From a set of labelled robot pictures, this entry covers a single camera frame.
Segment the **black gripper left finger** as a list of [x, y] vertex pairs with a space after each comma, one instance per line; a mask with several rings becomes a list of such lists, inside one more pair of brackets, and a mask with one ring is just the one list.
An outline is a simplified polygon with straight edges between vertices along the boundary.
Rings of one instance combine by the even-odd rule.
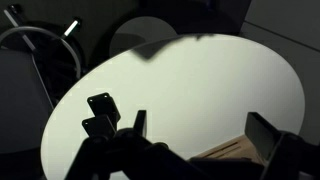
[[146, 120], [147, 120], [147, 111], [139, 110], [137, 112], [137, 116], [134, 122], [134, 130], [142, 137], [145, 137], [147, 133]]

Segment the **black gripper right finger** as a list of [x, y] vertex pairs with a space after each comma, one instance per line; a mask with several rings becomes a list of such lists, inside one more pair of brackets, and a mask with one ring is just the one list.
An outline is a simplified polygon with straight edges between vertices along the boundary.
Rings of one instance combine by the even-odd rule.
[[247, 113], [244, 132], [264, 163], [269, 163], [281, 132], [257, 112]]

